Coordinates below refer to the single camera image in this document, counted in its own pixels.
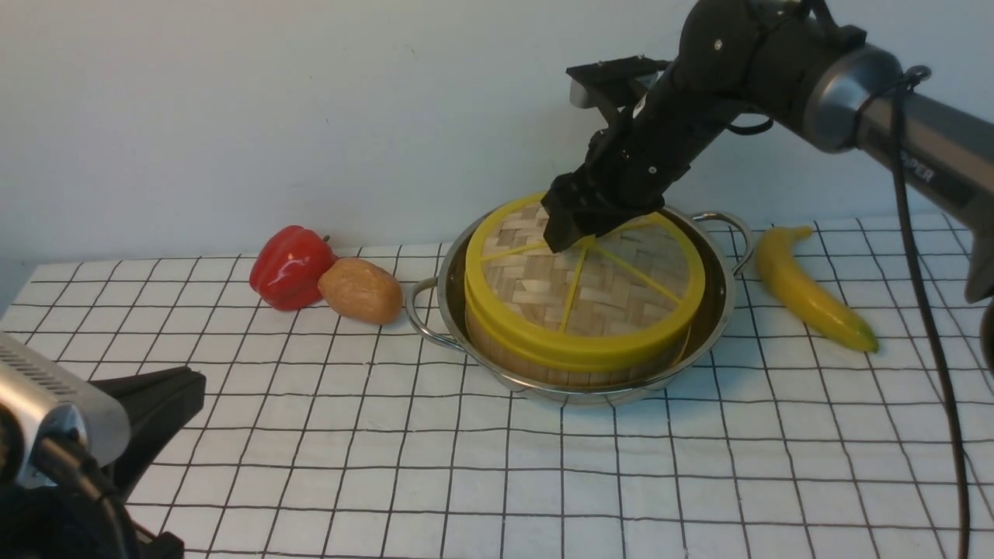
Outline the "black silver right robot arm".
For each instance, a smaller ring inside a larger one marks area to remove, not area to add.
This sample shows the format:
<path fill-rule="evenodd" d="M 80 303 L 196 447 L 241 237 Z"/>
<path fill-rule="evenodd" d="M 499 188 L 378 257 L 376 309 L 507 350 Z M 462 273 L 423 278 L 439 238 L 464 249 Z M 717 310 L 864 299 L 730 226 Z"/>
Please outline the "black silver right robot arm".
<path fill-rule="evenodd" d="M 544 240 L 562 252 L 658 212 L 664 192 L 725 131 L 778 123 L 825 153 L 863 150 L 973 234 L 965 300 L 992 296 L 993 127 L 915 93 L 929 68 L 904 68 L 835 23 L 823 1 L 698 1 L 678 54 L 568 69 L 571 101 L 607 127 L 542 198 Z M 742 114 L 768 124 L 735 127 Z"/>

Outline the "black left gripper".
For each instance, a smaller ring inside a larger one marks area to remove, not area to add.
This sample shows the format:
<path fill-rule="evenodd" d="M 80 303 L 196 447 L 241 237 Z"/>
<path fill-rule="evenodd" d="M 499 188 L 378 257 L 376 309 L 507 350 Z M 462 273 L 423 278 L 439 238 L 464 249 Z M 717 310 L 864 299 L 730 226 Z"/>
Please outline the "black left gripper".
<path fill-rule="evenodd" d="M 183 541 L 136 523 L 127 499 L 165 446 L 203 409 L 206 380 L 186 366 L 88 382 L 121 403 L 128 447 L 100 466 L 75 434 L 45 436 L 31 460 L 53 485 L 2 484 L 4 558 L 183 558 Z"/>

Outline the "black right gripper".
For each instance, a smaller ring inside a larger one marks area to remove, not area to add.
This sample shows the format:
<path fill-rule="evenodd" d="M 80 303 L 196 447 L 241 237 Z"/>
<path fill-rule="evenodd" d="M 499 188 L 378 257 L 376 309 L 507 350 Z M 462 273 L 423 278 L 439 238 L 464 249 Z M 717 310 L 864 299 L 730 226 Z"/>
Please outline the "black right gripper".
<path fill-rule="evenodd" d="M 746 111 L 741 99 L 696 91 L 680 73 L 671 61 L 633 105 L 596 107 L 607 127 L 590 138 L 582 165 L 554 178 L 542 197 L 552 252 L 660 211 L 664 192 Z"/>

